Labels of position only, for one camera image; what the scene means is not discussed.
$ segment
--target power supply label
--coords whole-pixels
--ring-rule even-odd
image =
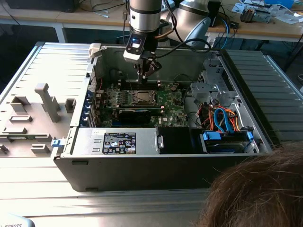
[[[133,155],[136,154],[136,133],[105,133],[103,154]]]

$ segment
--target slotted metal surface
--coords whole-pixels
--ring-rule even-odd
[[[64,103],[68,98],[74,98],[78,102],[81,89],[84,86],[83,79],[86,76],[89,64],[89,44],[58,44],[45,43],[35,46],[30,53],[24,67],[20,67],[13,83],[8,85],[1,94],[0,103],[0,135],[5,127],[25,127],[27,134],[50,134],[52,137],[62,138],[67,136],[71,113],[67,113]],[[42,108],[42,99],[35,92],[38,83],[47,83],[48,93],[56,97],[59,103],[60,121],[52,123],[48,113]],[[30,105],[24,108],[32,117],[31,122],[11,122],[10,117],[16,115],[10,103],[15,96],[25,96]],[[31,151],[35,140],[15,140],[14,142],[2,142],[9,152],[0,152],[0,157],[35,157],[49,156],[49,154],[34,154]],[[50,142],[45,142],[52,150]]]
[[[303,99],[270,57],[256,51],[228,54],[281,141],[303,140]]]
[[[36,227],[190,227],[207,197],[202,189],[76,192],[49,157],[0,158],[0,174],[0,207]]]

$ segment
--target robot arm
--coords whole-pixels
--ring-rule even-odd
[[[161,7],[162,0],[129,0],[131,34],[123,56],[137,69],[139,83],[161,68],[155,60]]]
[[[173,12],[181,37],[177,38],[176,34],[171,33],[172,30],[167,32],[168,37],[181,42],[181,39],[203,39],[210,25],[207,4],[208,0],[183,1]],[[162,0],[129,0],[130,38],[123,56],[127,62],[134,64],[141,84],[161,69],[155,55],[158,39],[164,36],[159,35],[160,18],[172,20],[169,12],[161,14],[161,7]],[[195,46],[196,43],[199,42],[190,42],[189,45]]]

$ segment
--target person's hair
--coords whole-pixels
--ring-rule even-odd
[[[303,227],[302,144],[244,161],[213,182],[199,227]]]

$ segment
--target wooden desk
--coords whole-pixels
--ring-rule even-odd
[[[121,2],[121,0],[114,0],[111,4],[99,7],[106,8],[117,5]],[[223,7],[226,14],[231,20],[239,23],[239,29],[235,35],[236,38],[297,42],[298,38],[300,38],[303,33],[303,23],[289,25],[276,18],[272,18],[268,24],[260,22],[243,23],[240,21],[240,14],[229,11],[232,9],[235,2],[237,1],[223,0]],[[22,25],[54,27],[57,32],[59,42],[66,42],[64,28],[99,30],[122,30],[123,28],[123,6],[110,9],[108,14],[106,14],[109,18],[105,18],[92,12],[86,12],[81,9],[77,9],[74,13],[64,13],[58,11],[10,9],[6,3],[4,3],[4,6],[7,11]],[[85,9],[90,9],[90,5],[87,3],[83,4],[83,7]],[[303,11],[303,6],[295,4],[292,10]],[[1,5],[0,23],[16,24]],[[209,28],[207,32],[209,40],[213,40],[216,37],[221,36],[224,30],[223,25]]]

